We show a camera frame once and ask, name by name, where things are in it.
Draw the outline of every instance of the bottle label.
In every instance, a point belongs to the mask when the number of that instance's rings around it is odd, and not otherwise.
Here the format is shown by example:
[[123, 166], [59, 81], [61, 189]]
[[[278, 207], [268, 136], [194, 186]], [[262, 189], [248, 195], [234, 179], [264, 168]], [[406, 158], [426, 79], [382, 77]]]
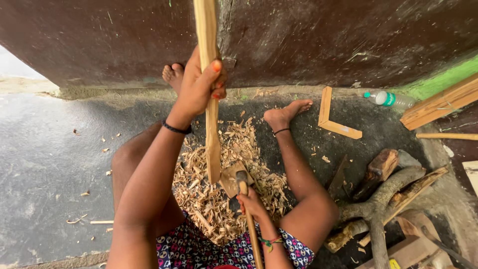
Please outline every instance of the bottle label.
[[395, 103], [395, 94], [387, 92], [387, 99], [382, 106], [392, 106]]

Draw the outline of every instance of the wooden handle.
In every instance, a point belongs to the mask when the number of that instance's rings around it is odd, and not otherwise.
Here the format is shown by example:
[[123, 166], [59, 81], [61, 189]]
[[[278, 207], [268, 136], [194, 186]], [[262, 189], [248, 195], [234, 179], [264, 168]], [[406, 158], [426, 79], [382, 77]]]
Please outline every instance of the wooden handle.
[[[215, 0], [194, 0], [202, 71], [217, 57], [215, 4]], [[218, 112], [219, 100], [211, 98], [206, 107], [206, 163], [207, 176], [211, 184], [218, 182], [221, 176], [221, 144], [217, 134]]]
[[[248, 195], [249, 189], [247, 186], [247, 182], [241, 181], [239, 182], [239, 189], [240, 193]], [[256, 262], [256, 269], [264, 269], [262, 264], [262, 256], [261, 256], [261, 249], [259, 246], [259, 240], [257, 239], [257, 233], [254, 225], [254, 218], [252, 215], [246, 210], [246, 220], [247, 220], [247, 228], [249, 230], [250, 236], [250, 244], [252, 245], [252, 254], [254, 255], [254, 260]]]
[[478, 140], [478, 134], [449, 134], [449, 133], [434, 133], [434, 134], [417, 134], [417, 138], [450, 138], [450, 139], [467, 139]]

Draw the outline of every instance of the green paint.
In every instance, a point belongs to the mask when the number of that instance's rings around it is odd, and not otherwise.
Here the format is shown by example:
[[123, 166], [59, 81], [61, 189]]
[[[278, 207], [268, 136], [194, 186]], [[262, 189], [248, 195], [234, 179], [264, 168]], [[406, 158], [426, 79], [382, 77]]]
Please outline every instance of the green paint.
[[478, 72], [478, 55], [446, 71], [435, 72], [430, 78], [420, 79], [403, 87], [391, 88], [388, 91], [425, 100], [476, 72]]

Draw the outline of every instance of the fingernail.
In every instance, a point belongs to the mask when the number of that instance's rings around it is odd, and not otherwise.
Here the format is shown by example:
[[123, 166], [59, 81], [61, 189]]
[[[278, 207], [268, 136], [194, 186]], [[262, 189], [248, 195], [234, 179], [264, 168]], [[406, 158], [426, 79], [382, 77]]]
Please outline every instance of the fingernail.
[[222, 67], [222, 64], [220, 61], [218, 60], [215, 60], [213, 65], [212, 65], [212, 69], [215, 71], [215, 72], [219, 72], [221, 71], [221, 67]]

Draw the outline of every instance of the patterned shorts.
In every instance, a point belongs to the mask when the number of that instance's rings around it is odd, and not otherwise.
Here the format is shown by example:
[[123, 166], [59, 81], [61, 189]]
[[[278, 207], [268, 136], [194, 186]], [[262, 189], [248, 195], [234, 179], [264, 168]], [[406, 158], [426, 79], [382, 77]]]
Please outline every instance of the patterned shorts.
[[[241, 269], [256, 268], [249, 233], [245, 232], [235, 240], [218, 246], [204, 236], [186, 211], [183, 213], [186, 219], [181, 225], [156, 239], [159, 269], [212, 269], [219, 265], [232, 265]], [[260, 236], [258, 224], [256, 230]], [[305, 269], [314, 259], [314, 252], [290, 233], [280, 228], [279, 233], [284, 241], [285, 252], [294, 267]]]

